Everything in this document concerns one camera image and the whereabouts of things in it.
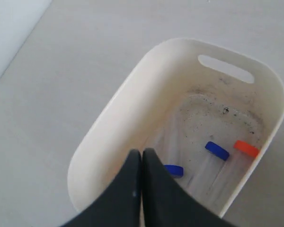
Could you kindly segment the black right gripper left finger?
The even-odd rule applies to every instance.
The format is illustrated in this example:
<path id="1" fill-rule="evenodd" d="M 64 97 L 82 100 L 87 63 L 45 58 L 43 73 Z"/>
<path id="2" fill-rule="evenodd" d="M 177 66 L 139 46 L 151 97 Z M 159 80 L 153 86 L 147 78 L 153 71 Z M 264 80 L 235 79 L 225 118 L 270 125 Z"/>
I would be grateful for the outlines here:
<path id="1" fill-rule="evenodd" d="M 103 193 L 64 227 L 138 227 L 142 158 L 130 150 L 122 168 Z"/>

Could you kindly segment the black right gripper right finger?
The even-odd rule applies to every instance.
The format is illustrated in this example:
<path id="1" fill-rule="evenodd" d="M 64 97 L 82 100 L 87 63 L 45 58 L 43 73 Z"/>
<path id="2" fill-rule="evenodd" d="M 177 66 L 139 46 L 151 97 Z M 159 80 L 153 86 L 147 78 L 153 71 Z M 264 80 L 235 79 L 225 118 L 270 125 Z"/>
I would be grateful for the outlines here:
<path id="1" fill-rule="evenodd" d="M 146 227 L 232 227 L 190 197 L 170 176 L 156 152 L 142 155 L 142 206 Z"/>

